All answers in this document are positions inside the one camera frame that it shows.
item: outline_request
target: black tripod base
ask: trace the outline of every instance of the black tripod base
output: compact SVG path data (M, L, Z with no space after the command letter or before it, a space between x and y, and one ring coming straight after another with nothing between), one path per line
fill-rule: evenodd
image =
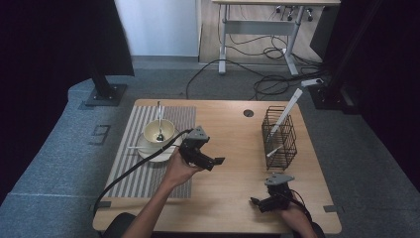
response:
M342 110L345 114L359 114L357 103L352 100L353 98L349 95L348 89L342 88L339 95L335 98L326 98L327 87L314 85L307 88L316 109Z
M342 101L340 99L327 100L324 96L325 86L308 86L312 101L316 109L320 110L341 110Z
M85 106L118 106L124 91L127 88L126 84L109 84L111 89L109 96L100 96L96 87L90 93L89 98L85 102Z

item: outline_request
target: human hand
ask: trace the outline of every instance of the human hand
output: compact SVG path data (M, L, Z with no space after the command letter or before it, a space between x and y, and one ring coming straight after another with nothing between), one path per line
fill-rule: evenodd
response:
M280 215L284 222L303 238L316 238L317 235L302 208L290 202L287 209L276 209L273 212Z
M161 183L174 188L185 183L195 173L200 171L203 171L203 169L187 164L185 159L179 154L178 147L176 147L169 158L169 164L167 165L166 173Z

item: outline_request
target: striped mat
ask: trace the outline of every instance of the striped mat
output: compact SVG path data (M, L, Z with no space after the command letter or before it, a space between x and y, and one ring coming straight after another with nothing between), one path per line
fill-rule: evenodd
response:
M161 107L162 118L171 121L176 130L182 132L195 127L195 107ZM156 106L134 106L127 123L123 139L112 166L107 185L138 163L140 157L137 150L127 147L136 146L146 125L158 119ZM151 197L166 171L166 162L146 162L127 177L115 184L106 194L108 197ZM191 196L191 180L178 186L170 195L175 198Z

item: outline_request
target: wire basket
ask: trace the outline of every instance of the wire basket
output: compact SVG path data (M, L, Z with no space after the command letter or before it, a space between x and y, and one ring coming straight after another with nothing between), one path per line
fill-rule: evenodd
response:
M287 169L297 154L296 133L291 116L287 115L277 131L271 134L271 129L277 122L282 106L268 107L262 122L262 139L265 151L266 169Z

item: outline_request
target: black stand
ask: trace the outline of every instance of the black stand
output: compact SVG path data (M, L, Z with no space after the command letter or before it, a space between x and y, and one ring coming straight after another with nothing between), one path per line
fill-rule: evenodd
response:
M126 84L109 84L105 75L100 74L92 61L87 63L95 88L85 102L85 106L118 106Z
M367 31L381 1L382 0L374 1L368 7L361 26L356 29L328 86L308 88L317 109L343 110L343 112L347 114L358 113L357 100L355 100L355 98L357 98L357 93L355 93L356 90L347 86L344 78L346 78L345 74L349 70L354 51L358 47L364 33Z

